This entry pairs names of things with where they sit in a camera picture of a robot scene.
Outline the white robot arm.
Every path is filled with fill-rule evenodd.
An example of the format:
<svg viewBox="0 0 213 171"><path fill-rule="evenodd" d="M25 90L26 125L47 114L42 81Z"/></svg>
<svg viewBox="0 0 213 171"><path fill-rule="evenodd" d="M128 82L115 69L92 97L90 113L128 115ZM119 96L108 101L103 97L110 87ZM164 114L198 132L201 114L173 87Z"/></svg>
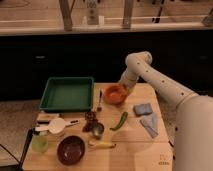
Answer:
<svg viewBox="0 0 213 171"><path fill-rule="evenodd" d="M148 51L129 54L125 63L120 84L132 89L142 78L177 111L172 171L213 171L213 97L152 68Z"/></svg>

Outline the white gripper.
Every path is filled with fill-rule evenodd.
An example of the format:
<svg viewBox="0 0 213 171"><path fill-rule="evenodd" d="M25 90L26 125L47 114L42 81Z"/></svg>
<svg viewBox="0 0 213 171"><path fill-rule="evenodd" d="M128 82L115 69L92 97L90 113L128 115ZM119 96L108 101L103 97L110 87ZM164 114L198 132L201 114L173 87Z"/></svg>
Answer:
<svg viewBox="0 0 213 171"><path fill-rule="evenodd" d="M137 76L133 72L130 72L129 70L125 70L119 80L119 84L122 85L127 90L128 95L130 95L133 92L136 83L137 83Z"/></svg>

